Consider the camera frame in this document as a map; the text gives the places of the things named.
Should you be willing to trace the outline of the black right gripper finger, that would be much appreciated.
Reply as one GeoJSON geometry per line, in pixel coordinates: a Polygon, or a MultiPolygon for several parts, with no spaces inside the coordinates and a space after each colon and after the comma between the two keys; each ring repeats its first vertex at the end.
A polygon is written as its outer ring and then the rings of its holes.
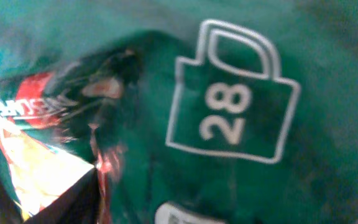
{"type": "Polygon", "coordinates": [[[28,137],[0,141],[0,223],[96,223],[96,169],[28,137]]]}

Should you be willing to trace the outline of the green Nescafe coffee bag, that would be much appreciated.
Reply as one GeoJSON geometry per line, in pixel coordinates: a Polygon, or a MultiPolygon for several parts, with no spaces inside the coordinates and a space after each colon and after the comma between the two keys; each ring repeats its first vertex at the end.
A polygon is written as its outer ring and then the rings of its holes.
{"type": "Polygon", "coordinates": [[[0,1],[11,137],[96,223],[358,223],[358,1],[0,1]]]}

